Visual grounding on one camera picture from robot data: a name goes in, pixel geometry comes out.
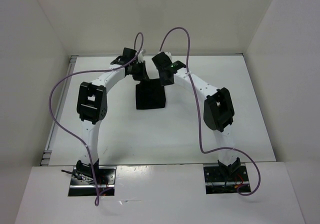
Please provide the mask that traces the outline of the black skirt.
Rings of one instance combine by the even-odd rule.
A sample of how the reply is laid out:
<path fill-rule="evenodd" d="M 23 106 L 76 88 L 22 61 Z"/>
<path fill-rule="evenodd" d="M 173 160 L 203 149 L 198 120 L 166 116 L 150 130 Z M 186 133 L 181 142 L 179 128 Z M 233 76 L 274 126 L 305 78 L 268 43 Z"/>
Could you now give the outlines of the black skirt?
<path fill-rule="evenodd" d="M 137 110 L 163 109 L 166 106 L 166 93 L 160 79 L 150 79 L 146 84 L 135 86 Z"/>

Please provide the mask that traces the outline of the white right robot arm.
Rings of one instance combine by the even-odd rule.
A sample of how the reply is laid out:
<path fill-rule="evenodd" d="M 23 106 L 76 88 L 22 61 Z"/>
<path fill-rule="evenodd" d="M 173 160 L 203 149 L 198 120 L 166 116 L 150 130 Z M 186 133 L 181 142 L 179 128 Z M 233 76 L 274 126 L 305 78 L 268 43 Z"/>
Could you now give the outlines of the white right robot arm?
<path fill-rule="evenodd" d="M 169 52 L 159 52 L 151 58 L 163 86 L 178 84 L 194 94 L 199 124 L 213 131 L 218 149 L 218 170 L 225 181 L 236 176 L 240 168 L 240 158 L 233 154 L 235 142 L 232 137 L 232 124 L 235 115 L 230 92 L 227 88 L 217 88 L 202 80 L 190 71 L 183 62 L 172 61 Z"/>

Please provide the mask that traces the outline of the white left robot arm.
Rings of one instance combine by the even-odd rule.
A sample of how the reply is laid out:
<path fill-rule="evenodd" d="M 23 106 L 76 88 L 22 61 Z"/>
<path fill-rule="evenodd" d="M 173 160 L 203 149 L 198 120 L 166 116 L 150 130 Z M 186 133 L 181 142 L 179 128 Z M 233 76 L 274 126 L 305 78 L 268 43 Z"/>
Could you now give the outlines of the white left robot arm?
<path fill-rule="evenodd" d="M 110 63 L 109 69 L 91 82 L 79 87 L 76 111 L 81 120 L 81 139 L 87 153 L 76 163 L 76 173 L 88 184 L 99 180 L 98 138 L 102 120 L 108 111 L 108 92 L 126 76 L 138 81 L 148 80 L 144 52 L 124 48 L 122 55 Z"/>

